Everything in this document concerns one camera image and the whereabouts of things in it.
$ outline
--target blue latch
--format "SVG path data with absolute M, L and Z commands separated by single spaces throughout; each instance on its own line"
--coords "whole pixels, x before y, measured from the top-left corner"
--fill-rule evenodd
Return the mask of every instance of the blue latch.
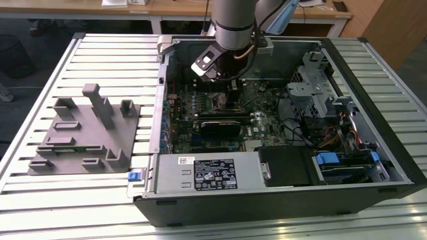
M 317 164 L 338 164 L 340 159 L 334 152 L 320 152 L 314 156 L 314 160 L 317 161 Z
M 380 161 L 380 156 L 374 151 L 370 152 L 370 157 L 374 163 Z
M 142 181 L 142 173 L 141 172 L 129 172 L 126 176 L 128 182 L 140 182 Z

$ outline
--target metal workbench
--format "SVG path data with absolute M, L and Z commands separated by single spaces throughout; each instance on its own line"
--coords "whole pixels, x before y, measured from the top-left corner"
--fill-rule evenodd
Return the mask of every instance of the metal workbench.
M 273 221 L 154 228 L 126 197 L 128 174 L 27 176 L 29 159 L 43 139 L 57 97 L 82 98 L 85 83 L 116 104 L 140 104 L 130 168 L 148 164 L 150 125 L 158 76 L 156 35 L 86 34 L 73 39 L 0 162 L 0 235 L 3 240 L 100 239 L 425 239 L 427 189 L 381 202 L 358 214 Z M 427 109 L 368 43 L 333 44 L 427 173 Z M 342 82 L 334 76 L 341 92 Z

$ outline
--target barcode sticker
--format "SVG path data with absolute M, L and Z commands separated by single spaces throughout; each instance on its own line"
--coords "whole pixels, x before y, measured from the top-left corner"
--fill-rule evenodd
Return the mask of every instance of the barcode sticker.
M 193 156 L 178 156 L 177 157 L 177 164 L 193 164 L 194 157 Z

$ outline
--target white label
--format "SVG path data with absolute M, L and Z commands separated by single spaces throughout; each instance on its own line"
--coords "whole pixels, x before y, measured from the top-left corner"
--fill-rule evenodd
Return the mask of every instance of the white label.
M 148 14 L 148 11 L 128 11 L 130 14 Z
M 177 164 L 194 164 L 194 157 L 193 156 L 178 156 L 177 157 Z

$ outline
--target power supply label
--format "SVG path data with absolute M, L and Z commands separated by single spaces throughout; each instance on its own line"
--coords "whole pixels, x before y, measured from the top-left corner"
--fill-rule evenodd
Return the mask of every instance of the power supply label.
M 234 160 L 194 160 L 193 188 L 197 191 L 237 189 Z

